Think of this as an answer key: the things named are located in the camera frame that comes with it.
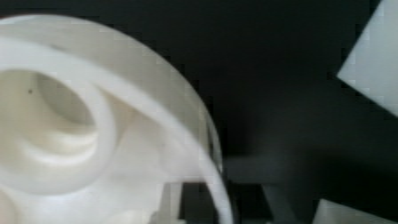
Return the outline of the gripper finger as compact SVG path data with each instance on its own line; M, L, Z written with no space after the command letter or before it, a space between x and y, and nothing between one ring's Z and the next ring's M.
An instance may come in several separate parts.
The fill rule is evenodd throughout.
M314 218L304 223L295 215L286 194L272 184L261 185L272 220L266 224L398 224L376 215L321 199L316 207Z

